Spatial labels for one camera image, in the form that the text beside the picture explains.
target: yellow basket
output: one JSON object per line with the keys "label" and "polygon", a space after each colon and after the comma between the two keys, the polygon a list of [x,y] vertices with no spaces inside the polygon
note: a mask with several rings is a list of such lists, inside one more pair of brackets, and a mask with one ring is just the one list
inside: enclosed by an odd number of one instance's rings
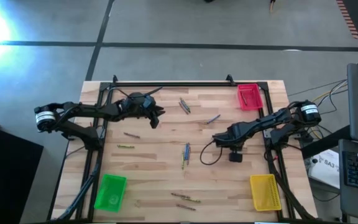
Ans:
{"label": "yellow basket", "polygon": [[281,210],[280,195],[273,174],[251,175],[250,183],[257,211]]}

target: gray floor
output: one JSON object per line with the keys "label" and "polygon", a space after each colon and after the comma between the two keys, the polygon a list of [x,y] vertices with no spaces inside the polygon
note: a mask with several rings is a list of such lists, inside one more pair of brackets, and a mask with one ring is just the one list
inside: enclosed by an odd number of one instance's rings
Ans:
{"label": "gray floor", "polygon": [[[22,41],[96,42],[108,0],[0,1],[9,38]],[[116,0],[105,42],[247,44],[357,47],[335,0],[268,1]],[[93,47],[0,47],[0,124],[7,132],[45,146],[22,223],[46,219],[67,142],[38,133],[33,109],[78,101]],[[284,80],[295,93],[346,78],[358,52],[102,48],[92,80]],[[312,100],[332,86],[290,97]],[[323,115],[335,131],[349,123],[347,94],[333,97],[338,112]],[[325,102],[321,111],[332,106]],[[313,189],[327,199],[331,193]],[[340,216],[339,198],[315,201],[319,217]]]}

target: red basket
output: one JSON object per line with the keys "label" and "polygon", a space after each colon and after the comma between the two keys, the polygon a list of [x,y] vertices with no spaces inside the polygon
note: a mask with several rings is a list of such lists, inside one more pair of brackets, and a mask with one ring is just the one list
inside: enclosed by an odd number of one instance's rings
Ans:
{"label": "red basket", "polygon": [[257,110],[264,106],[260,97],[258,84],[238,85],[237,92],[242,110]]}

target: green basket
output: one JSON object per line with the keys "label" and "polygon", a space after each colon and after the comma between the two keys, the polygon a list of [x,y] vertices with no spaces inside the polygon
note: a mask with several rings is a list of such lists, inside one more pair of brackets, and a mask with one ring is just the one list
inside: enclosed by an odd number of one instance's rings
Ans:
{"label": "green basket", "polygon": [[104,174],[94,208],[118,212],[121,208],[126,184],[125,177]]}

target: wooden tabletop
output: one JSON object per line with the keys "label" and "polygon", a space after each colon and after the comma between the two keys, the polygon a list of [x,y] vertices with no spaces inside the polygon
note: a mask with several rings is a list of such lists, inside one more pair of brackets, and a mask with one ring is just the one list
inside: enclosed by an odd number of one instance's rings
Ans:
{"label": "wooden tabletop", "polygon": [[[273,110],[286,107],[289,102],[283,81],[267,81]],[[80,101],[95,104],[100,82],[84,82]],[[155,87],[125,87],[126,93],[148,92]],[[249,178],[254,174],[268,174],[264,141],[261,133],[246,141],[242,163],[229,162],[230,150],[224,149],[222,158],[215,165],[200,162],[200,152],[215,133],[225,132],[232,123],[253,121],[257,111],[239,109],[236,87],[164,87],[153,94],[157,105],[166,113],[159,117],[160,124],[152,129],[147,119],[129,118],[109,123],[104,146],[101,181],[104,174],[127,178],[127,186],[118,213],[94,211],[94,222],[254,222],[277,221],[275,212],[257,212],[253,206]],[[190,106],[187,115],[179,106],[182,97]],[[114,91],[113,100],[124,98]],[[211,124],[205,122],[217,114],[221,117]],[[92,118],[77,118],[75,123],[89,126]],[[123,132],[139,135],[136,139]],[[181,169],[181,153],[185,144],[191,144],[190,164]],[[134,149],[118,148],[118,144],[135,146]],[[294,140],[290,144],[298,145]],[[68,153],[83,146],[80,140],[72,141]],[[214,144],[203,154],[210,162],[219,156],[220,148]],[[286,148],[283,156],[290,188],[300,203],[317,217],[313,197],[305,171],[302,154],[297,149]],[[86,150],[66,158],[58,187],[52,218],[61,215],[77,195]],[[88,191],[83,216],[88,213]],[[201,203],[183,201],[171,193],[189,195]],[[287,217],[285,197],[280,189],[283,212]],[[180,203],[196,211],[176,207]]]}

